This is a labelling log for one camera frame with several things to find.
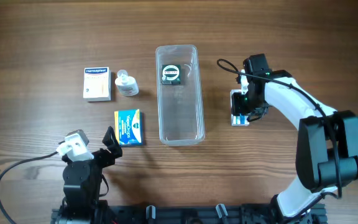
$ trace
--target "white box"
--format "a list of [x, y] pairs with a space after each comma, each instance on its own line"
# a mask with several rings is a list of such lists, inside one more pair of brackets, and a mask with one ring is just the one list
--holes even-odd
[[111, 100], [111, 73], [109, 67], [84, 69], [84, 99]]

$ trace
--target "blue and yellow box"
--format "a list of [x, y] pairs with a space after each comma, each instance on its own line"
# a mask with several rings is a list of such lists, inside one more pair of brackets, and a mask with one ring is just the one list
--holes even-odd
[[115, 111], [116, 138], [121, 146], [142, 145], [140, 110]]

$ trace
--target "wooden surface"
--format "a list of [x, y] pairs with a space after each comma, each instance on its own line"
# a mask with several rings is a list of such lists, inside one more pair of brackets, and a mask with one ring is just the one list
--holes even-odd
[[[158, 138], [155, 49], [198, 48], [206, 138], [167, 147]], [[358, 115], [358, 1], [114, 1], [0, 4], [0, 173], [53, 152], [66, 133], [84, 129], [102, 146], [116, 110], [145, 115], [142, 147], [129, 147], [104, 171], [110, 205], [266, 203], [294, 178], [296, 129], [276, 109], [250, 125], [230, 125], [238, 67], [265, 53], [270, 67], [337, 110]], [[136, 77], [140, 94], [82, 99], [83, 69], [109, 66]], [[1, 199], [18, 223], [48, 223], [63, 197], [58, 156], [24, 164], [3, 179]], [[358, 223], [358, 181], [341, 201], [327, 198], [330, 223]], [[0, 223], [6, 223], [0, 212]]]

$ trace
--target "plastic bottle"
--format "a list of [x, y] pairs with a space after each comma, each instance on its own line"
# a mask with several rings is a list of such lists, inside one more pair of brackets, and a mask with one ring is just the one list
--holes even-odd
[[134, 96], [139, 92], [135, 78], [128, 76], [125, 70], [117, 72], [115, 83], [119, 92], [124, 96]]

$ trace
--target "yellow stripe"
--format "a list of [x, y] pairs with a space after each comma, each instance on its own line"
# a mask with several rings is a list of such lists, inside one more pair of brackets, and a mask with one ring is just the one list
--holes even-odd
[[116, 139], [119, 141], [119, 130], [118, 130], [118, 111], [114, 112], [114, 120], [115, 120], [115, 126], [116, 126]]

